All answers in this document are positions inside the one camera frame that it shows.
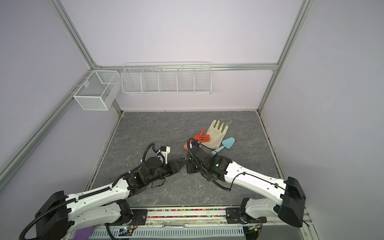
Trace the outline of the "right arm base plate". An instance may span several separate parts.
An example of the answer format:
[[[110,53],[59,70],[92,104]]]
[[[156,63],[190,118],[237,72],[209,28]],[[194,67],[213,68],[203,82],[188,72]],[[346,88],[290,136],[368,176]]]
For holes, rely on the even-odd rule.
[[[226,220],[228,224],[265,224],[267,223],[266,217],[253,218],[247,215],[240,208],[225,208]]]

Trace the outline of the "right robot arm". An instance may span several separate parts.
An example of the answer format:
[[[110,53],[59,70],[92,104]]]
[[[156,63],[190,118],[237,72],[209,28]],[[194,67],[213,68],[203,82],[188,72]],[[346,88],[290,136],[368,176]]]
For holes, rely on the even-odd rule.
[[[193,168],[187,171],[189,174],[200,173],[207,181],[226,191],[239,185],[267,198],[262,204],[244,199],[240,207],[241,216],[253,219],[277,216],[290,226],[303,226],[307,197],[297,179],[278,179],[251,171],[229,158],[213,157],[199,146],[188,150],[187,159],[188,166]]]

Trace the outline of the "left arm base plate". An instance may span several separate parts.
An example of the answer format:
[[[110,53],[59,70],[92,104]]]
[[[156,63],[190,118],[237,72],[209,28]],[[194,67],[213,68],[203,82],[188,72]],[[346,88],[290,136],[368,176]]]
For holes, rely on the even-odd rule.
[[[146,224],[148,215],[148,209],[133,209],[127,213],[123,213],[120,218],[120,224],[133,225],[133,226],[144,226]]]

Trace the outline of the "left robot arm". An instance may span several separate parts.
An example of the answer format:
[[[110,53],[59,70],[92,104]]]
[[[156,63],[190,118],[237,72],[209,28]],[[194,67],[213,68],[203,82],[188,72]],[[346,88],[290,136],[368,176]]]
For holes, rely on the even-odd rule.
[[[166,163],[151,157],[111,184],[77,194],[56,192],[22,230],[19,239],[26,239],[32,227],[36,228],[37,240],[62,240],[91,226],[129,223],[133,213],[126,199],[145,191],[153,182],[175,175],[185,163],[184,157]]]

